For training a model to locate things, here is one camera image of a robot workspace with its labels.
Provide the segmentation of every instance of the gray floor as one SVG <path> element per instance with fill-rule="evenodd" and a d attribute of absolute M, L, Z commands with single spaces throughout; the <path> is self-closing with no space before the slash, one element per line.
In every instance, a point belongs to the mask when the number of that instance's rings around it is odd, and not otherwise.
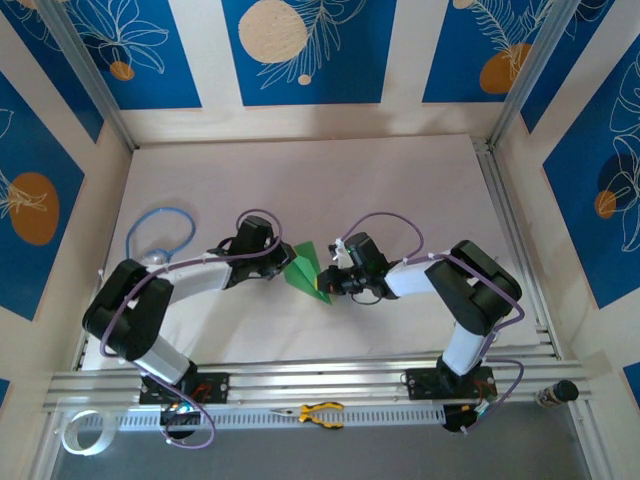
<path fill-rule="evenodd" d="M 184 451 L 158 432 L 119 433 L 96 457 L 69 455 L 55 479 L 584 479 L 565 407 L 506 405 L 468 437 L 441 427 L 327 431 L 220 430 L 213 447 Z"/>

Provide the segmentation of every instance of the yellow handle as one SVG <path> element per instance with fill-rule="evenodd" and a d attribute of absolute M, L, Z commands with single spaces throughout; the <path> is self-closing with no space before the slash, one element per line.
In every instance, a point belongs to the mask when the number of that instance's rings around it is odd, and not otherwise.
<path fill-rule="evenodd" d="M 313 422 L 316 425 L 320 425 L 321 427 L 327 428 L 329 430 L 338 430 L 339 428 L 344 427 L 344 423 L 329 423 L 323 422 L 319 418 L 312 417 L 311 415 L 306 415 L 304 417 L 300 417 L 303 422 Z"/>
<path fill-rule="evenodd" d="M 311 413 L 323 410 L 325 408 L 333 408 L 335 410 L 344 410 L 344 405 L 336 402 L 317 403 L 316 405 L 303 405 L 300 407 L 300 413 Z"/>

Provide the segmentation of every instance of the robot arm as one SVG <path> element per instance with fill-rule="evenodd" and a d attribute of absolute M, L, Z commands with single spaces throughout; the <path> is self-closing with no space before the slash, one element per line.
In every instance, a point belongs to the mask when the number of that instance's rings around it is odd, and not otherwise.
<path fill-rule="evenodd" d="M 249 278 L 271 279 L 295 258 L 293 249 L 280 242 L 269 254 L 238 260 L 238 255 L 264 251 L 275 241 L 271 224 L 257 216 L 244 219 L 235 237 L 221 242 L 193 265 L 158 275 L 117 320 L 107 346 L 120 358 L 191 393 L 196 386 L 197 367 L 159 335 L 167 308 L 184 298 L 205 291 L 231 288 Z M 223 247 L 230 243 L 228 249 Z M 207 262 L 213 257 L 233 257 L 229 262 Z M 92 302 L 83 318 L 84 329 L 102 338 L 116 310 L 149 272 L 164 267 L 145 267 L 134 260 L 121 262 Z"/>
<path fill-rule="evenodd" d="M 451 342 L 439 359 L 441 382 L 453 391 L 480 363 L 480 354 L 495 324 L 511 311 L 511 305 L 485 283 L 456 263 L 426 259 L 418 263 L 388 262 L 366 233 L 329 247 L 341 265 L 331 266 L 317 279 L 318 289 L 334 295 L 370 290 L 378 298 L 398 299 L 436 292 L 451 311 L 456 326 Z M 451 249 L 451 256 L 488 278 L 514 300 L 522 290 L 500 265 L 468 240 Z"/>

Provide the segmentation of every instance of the blue decorative panel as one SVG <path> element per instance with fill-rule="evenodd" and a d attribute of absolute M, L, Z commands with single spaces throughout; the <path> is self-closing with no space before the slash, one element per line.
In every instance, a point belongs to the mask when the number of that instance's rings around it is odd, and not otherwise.
<path fill-rule="evenodd" d="M 33 320 L 84 174 L 0 74 L 0 306 Z"/>
<path fill-rule="evenodd" d="M 633 397 L 636 399 L 638 407 L 640 407 L 640 362 L 624 367 L 623 370 L 631 387 Z"/>
<path fill-rule="evenodd" d="M 544 164 L 599 307 L 640 287 L 640 37 Z"/>
<path fill-rule="evenodd" d="M 558 93 L 574 64 L 615 0 L 583 0 L 565 30 L 542 75 L 522 107 L 522 118 L 530 132 Z"/>
<path fill-rule="evenodd" d="M 613 0 L 583 0 L 562 40 L 560 52 L 565 56 L 558 54 L 554 60 L 561 67 L 541 84 L 530 104 L 532 111 L 537 106 L 538 118 L 591 38 L 609 1 Z M 450 0 L 423 102 L 503 101 L 552 5 L 552 0 Z"/>
<path fill-rule="evenodd" d="M 45 33 L 32 35 L 36 45 L 30 41 L 28 46 L 43 68 L 42 59 L 50 59 L 55 70 L 62 54 L 55 55 L 57 47 L 37 13 L 22 5 L 30 1 L 2 1 L 14 11 L 34 12 L 30 30 L 39 25 Z M 168 0 L 67 0 L 63 5 L 120 108 L 201 107 Z"/>
<path fill-rule="evenodd" d="M 8 391 L 9 381 L 4 378 L 0 378 L 0 409 L 2 409 L 2 404 L 4 403 L 4 398 L 7 396 Z"/>
<path fill-rule="evenodd" d="M 379 103 L 396 0 L 222 0 L 246 106 Z"/>
<path fill-rule="evenodd" d="M 32 7 L 31 1 L 0 0 L 0 10 L 95 142 L 104 120 Z"/>

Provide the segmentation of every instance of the blue cable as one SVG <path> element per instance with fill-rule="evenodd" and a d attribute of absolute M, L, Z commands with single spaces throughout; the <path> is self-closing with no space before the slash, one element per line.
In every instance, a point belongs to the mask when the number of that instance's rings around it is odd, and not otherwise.
<path fill-rule="evenodd" d="M 189 243 L 191 243 L 191 240 L 193 240 L 193 237 L 196 234 L 196 222 L 193 220 L 193 217 L 191 217 L 191 215 L 189 215 L 184 210 L 176 207 L 154 208 L 153 210 L 145 213 L 138 220 L 136 220 L 135 223 L 129 229 L 129 233 L 127 233 L 127 238 L 125 240 L 125 254 L 127 258 L 131 258 L 131 251 L 130 251 L 129 245 L 131 243 L 131 236 L 133 235 L 133 232 L 135 232 L 136 229 L 140 226 L 140 224 L 144 222 L 147 218 L 152 217 L 158 213 L 177 213 L 185 217 L 187 220 L 189 220 L 189 223 L 191 224 L 191 232 L 189 233 L 189 236 L 187 237 L 187 239 L 184 242 L 182 242 L 180 245 L 178 245 L 176 248 L 174 248 L 173 250 L 164 250 L 162 248 L 156 248 L 154 250 L 151 250 L 150 252 L 145 253 L 144 256 L 152 255 L 154 253 L 160 253 L 166 257 L 167 262 L 170 262 L 171 258 L 176 253 L 178 253 L 179 251 L 184 249 L 187 245 L 189 245 Z"/>

